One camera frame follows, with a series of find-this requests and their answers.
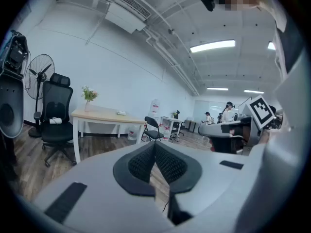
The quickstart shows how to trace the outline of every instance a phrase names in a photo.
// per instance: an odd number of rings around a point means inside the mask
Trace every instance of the black chair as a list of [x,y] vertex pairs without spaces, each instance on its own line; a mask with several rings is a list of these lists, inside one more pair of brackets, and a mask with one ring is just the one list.
[[[185,135],[184,133],[181,132],[181,130],[184,130],[186,127],[183,125],[184,122],[181,123],[179,133]],[[173,128],[177,128],[176,130],[172,130],[172,133],[177,133],[178,128],[179,128],[179,122],[174,122],[173,123]]]
[[[69,122],[69,102],[73,89],[69,86],[70,78],[57,73],[52,74],[50,80],[43,83],[42,114],[39,111],[34,113],[34,119],[41,121],[42,149],[44,150],[46,146],[54,147],[44,159],[47,167],[50,166],[48,160],[57,151],[61,151],[73,165],[77,164],[64,149],[73,148],[73,144],[68,143],[73,139],[72,124]],[[61,118],[62,123],[50,124],[53,117]]]
[[[142,137],[144,134],[146,134],[146,135],[149,137],[149,140],[150,140],[150,141],[151,141],[151,138],[152,138],[153,140],[155,140],[155,141],[156,141],[157,139],[160,139],[160,141],[161,141],[161,138],[164,137],[164,134],[160,133],[160,131],[159,131],[159,126],[158,126],[156,120],[154,120],[154,119],[151,118],[151,117],[146,116],[146,117],[145,117],[145,121],[146,121],[146,128],[145,128],[144,132],[142,133],[141,137]],[[149,124],[149,125],[151,125],[151,126],[157,128],[157,131],[156,131],[156,130],[148,130],[147,124]]]

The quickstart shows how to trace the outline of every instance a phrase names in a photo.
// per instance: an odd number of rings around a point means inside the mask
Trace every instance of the chair armrest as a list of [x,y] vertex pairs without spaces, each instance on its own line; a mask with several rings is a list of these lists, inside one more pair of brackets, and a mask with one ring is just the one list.
[[34,120],[40,120],[41,112],[37,111],[34,113]]

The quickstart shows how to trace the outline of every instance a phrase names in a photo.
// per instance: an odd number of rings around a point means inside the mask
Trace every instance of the fluorescent light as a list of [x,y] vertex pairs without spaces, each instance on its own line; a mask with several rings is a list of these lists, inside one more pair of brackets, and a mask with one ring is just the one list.
[[244,92],[264,94],[264,92],[262,92],[262,91],[249,91],[249,90],[245,90]]
[[227,40],[227,41],[217,41],[212,43],[206,43],[199,46],[191,47],[191,52],[200,52],[204,50],[210,49],[219,49],[219,48],[228,48],[235,47],[235,40]]
[[214,88],[214,87],[208,87],[208,90],[219,90],[219,91],[227,91],[228,88]]
[[271,49],[271,50],[275,50],[276,49],[276,47],[273,44],[273,42],[269,41],[268,49]]

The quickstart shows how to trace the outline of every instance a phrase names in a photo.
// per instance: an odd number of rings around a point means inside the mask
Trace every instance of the fan grille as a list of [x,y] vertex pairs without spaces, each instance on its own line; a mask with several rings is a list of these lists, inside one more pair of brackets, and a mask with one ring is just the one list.
[[41,76],[42,79],[38,99],[42,99],[43,82],[49,80],[52,74],[55,72],[54,62],[47,54],[41,54],[35,57],[28,65],[25,75],[25,90],[32,99],[36,99],[38,85],[37,80],[38,76],[40,77],[42,72],[44,73]]
[[135,0],[121,0],[131,6],[133,9],[135,9],[137,12],[142,14],[146,19],[151,15],[148,10],[146,10],[144,7],[142,7],[138,2]]

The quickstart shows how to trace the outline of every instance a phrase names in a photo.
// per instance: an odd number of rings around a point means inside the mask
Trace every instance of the woman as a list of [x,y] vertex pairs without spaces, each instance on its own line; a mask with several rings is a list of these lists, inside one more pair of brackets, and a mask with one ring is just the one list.
[[222,123],[224,122],[232,122],[234,118],[229,119],[229,110],[232,109],[233,104],[231,102],[228,102],[225,106],[225,109],[223,110],[222,114]]
[[206,121],[204,121],[204,123],[207,123],[207,125],[210,125],[213,123],[212,117],[210,116],[209,112],[205,112],[204,113],[206,115]]

